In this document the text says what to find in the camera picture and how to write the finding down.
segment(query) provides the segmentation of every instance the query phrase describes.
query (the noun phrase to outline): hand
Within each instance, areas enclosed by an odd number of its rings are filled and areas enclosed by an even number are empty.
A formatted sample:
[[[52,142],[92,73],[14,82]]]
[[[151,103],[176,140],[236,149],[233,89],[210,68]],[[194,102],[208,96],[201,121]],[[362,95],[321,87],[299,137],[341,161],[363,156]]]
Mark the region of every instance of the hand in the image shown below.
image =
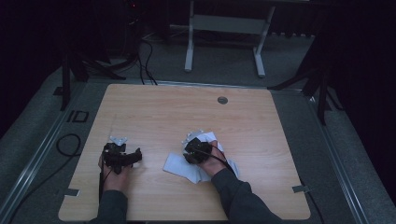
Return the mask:
[[[212,155],[215,157],[220,158],[223,161],[225,160],[223,152],[218,149],[218,141],[213,141],[209,143],[212,145]],[[206,161],[201,162],[198,164],[208,175],[213,176],[220,170],[226,168],[226,166],[221,162],[216,160],[215,158],[209,157]]]
[[[102,156],[99,158],[98,165],[102,168]],[[124,195],[127,195],[129,186],[129,173],[132,170],[131,166],[124,166],[121,168],[121,173],[117,175],[111,170],[107,165],[103,165],[103,180],[105,181],[103,185],[103,192],[106,190],[118,190]]]

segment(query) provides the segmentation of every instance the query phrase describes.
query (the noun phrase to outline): dark background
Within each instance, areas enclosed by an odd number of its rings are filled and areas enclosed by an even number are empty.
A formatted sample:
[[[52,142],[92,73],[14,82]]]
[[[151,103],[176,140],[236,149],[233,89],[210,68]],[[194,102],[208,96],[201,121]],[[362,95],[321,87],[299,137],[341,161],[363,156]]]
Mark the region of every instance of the dark background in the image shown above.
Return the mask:
[[[153,0],[133,15],[144,11],[142,18],[147,25],[167,38],[170,23],[188,24],[185,13],[188,10],[182,9],[189,6],[188,2]],[[233,3],[230,1],[228,7],[219,8],[237,13],[233,11]],[[396,4],[351,1],[347,6],[329,10],[333,8],[329,7],[330,1],[311,3],[315,4],[279,5],[270,31],[272,35],[315,35],[314,44],[304,59],[312,66],[323,59],[330,46],[337,47],[337,53],[328,59],[332,66],[331,86],[336,89],[378,175],[396,202],[393,181],[396,172]],[[61,32],[63,43],[68,43],[72,50],[82,50],[95,60],[106,61],[111,53],[124,49],[115,43],[125,40],[125,33],[118,31],[123,30],[125,21],[130,18],[125,11],[120,12],[121,1],[114,7],[107,4],[109,1],[105,0],[0,3],[0,135],[7,131],[45,78],[61,66],[63,48],[59,38],[54,38],[54,30]],[[203,4],[197,9],[211,12],[211,7]],[[250,7],[255,17],[256,9]],[[104,8],[112,8],[113,13],[105,14]],[[326,20],[329,12],[331,20]],[[117,21],[122,22],[119,29],[111,25]],[[61,25],[54,29],[54,24]],[[134,40],[138,36],[128,35],[131,41],[127,43],[127,53],[134,53],[138,45]]]

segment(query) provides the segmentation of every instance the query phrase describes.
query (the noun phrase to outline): table top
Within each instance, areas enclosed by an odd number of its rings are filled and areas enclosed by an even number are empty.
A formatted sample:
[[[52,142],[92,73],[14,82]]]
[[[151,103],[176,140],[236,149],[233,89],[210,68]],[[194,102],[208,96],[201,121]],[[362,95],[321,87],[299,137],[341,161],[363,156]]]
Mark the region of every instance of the table top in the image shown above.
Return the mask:
[[[228,103],[218,102],[226,97]],[[128,137],[127,150],[141,148],[143,160],[131,173],[128,220],[226,220],[210,182],[191,183],[167,173],[170,152],[182,156],[181,141],[191,131],[214,132],[239,179],[283,219],[307,219],[310,211],[276,107],[268,90],[109,85],[71,180],[79,195],[65,196],[59,218],[97,216],[97,165],[109,136]]]

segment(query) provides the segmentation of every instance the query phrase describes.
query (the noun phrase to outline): sleeve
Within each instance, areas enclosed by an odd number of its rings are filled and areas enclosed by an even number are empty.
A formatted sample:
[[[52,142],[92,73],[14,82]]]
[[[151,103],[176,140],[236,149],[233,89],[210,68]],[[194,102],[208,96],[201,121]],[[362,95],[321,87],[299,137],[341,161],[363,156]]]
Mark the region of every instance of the sleeve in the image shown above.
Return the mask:
[[[229,221],[234,223],[282,223],[257,195],[248,182],[238,180],[228,169],[212,177],[221,205]]]
[[[99,204],[98,216],[89,224],[119,224],[126,223],[128,199],[117,190],[107,190],[103,193]]]

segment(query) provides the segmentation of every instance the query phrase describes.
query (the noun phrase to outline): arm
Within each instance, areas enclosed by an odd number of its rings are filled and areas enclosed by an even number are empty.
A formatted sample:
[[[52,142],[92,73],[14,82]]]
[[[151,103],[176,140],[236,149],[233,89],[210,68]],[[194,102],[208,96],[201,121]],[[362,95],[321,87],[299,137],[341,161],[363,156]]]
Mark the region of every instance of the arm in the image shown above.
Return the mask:
[[[224,154],[217,149],[217,141],[211,144],[214,146],[212,154],[225,160]],[[251,191],[249,183],[238,180],[220,161],[209,158],[199,166],[212,176],[212,183],[231,223],[281,223],[282,220]]]
[[[99,203],[98,215],[92,219],[90,224],[118,224],[126,223],[126,213],[128,210],[128,198],[125,196],[128,191],[129,173],[131,167],[122,167],[119,175],[105,164],[101,158],[98,163],[103,167],[103,194]]]

